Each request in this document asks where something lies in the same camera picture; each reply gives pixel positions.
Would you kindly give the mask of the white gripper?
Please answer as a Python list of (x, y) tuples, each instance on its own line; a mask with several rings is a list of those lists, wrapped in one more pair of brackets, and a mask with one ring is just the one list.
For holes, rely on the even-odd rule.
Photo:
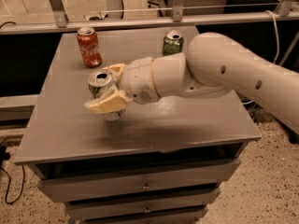
[(134, 60), (130, 64), (115, 63), (104, 67), (117, 78), (121, 78), (120, 88), (89, 86), (93, 99), (84, 106), (95, 114), (107, 114), (122, 111), (132, 101), (140, 105), (160, 100), (151, 75), (152, 57)]

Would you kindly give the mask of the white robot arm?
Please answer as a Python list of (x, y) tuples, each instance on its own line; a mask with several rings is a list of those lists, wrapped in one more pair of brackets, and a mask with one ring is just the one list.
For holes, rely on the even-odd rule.
[(96, 114), (122, 111), (131, 102), (211, 98), (234, 90), (299, 133), (299, 74), (217, 33), (197, 35), (186, 52), (96, 70), (88, 82), (95, 94), (84, 106)]

